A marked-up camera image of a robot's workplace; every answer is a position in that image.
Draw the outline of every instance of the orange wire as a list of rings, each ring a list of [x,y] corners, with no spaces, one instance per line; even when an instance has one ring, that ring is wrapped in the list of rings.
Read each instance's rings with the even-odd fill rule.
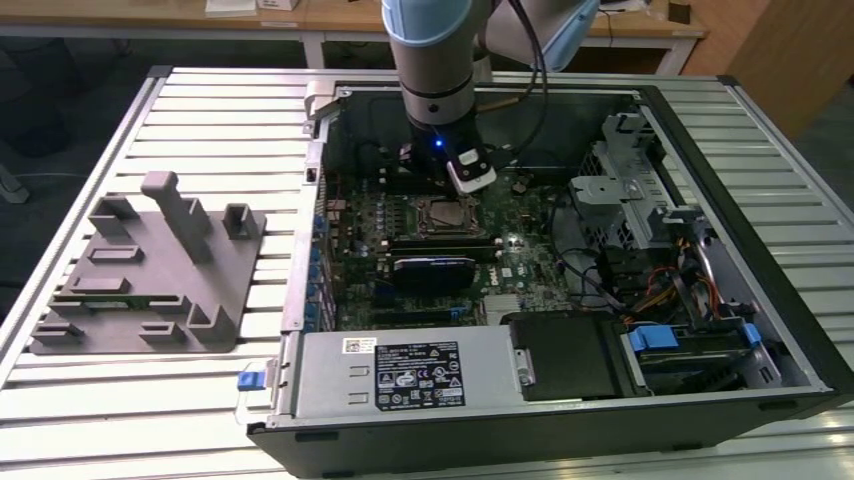
[[[718,306],[721,300],[718,298],[718,287],[706,277],[699,277],[699,281],[706,285],[706,289],[709,290],[709,303],[711,307],[711,312],[715,314],[715,318],[721,317],[721,313],[718,311]]]

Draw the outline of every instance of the warning label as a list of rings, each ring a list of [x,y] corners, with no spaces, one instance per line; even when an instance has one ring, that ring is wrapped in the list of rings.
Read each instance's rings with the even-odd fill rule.
[[[456,342],[376,345],[374,358],[382,411],[466,405]]]

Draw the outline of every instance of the red wire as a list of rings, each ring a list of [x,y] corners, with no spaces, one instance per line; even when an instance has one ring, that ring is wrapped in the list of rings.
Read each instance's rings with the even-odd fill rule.
[[[658,276],[659,273],[662,272],[667,272],[675,270],[675,267],[661,267],[657,268],[655,270],[653,270],[653,273],[650,274],[650,278],[646,281],[646,294],[650,295],[653,293],[653,280],[655,280],[655,277]]]

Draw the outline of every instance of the white sticker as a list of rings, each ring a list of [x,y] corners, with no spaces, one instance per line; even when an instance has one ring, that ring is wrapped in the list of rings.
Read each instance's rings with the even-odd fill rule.
[[[443,388],[436,390],[438,397],[461,397],[463,395],[462,388]]]
[[[342,345],[342,353],[374,353],[376,337],[346,338]]]
[[[262,27],[296,28],[296,26],[294,22],[262,22]]]

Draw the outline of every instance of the wooden desk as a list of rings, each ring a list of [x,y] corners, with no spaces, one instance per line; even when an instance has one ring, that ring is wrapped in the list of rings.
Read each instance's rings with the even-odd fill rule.
[[[0,0],[0,35],[202,40],[299,40],[310,68],[324,68],[327,41],[387,42],[375,0],[303,0],[291,12],[259,10],[254,17],[206,18],[206,0]],[[667,53],[661,74],[678,74],[706,34],[699,24],[657,19],[654,11],[597,19],[586,47],[650,48]]]
[[[666,12],[667,0],[654,0],[651,14],[613,14],[610,26],[609,18],[599,16],[583,46],[666,50],[657,73],[678,75],[706,29],[698,22],[683,25],[659,20],[667,18]],[[308,0],[303,25],[316,32],[314,42],[388,41],[376,0]]]

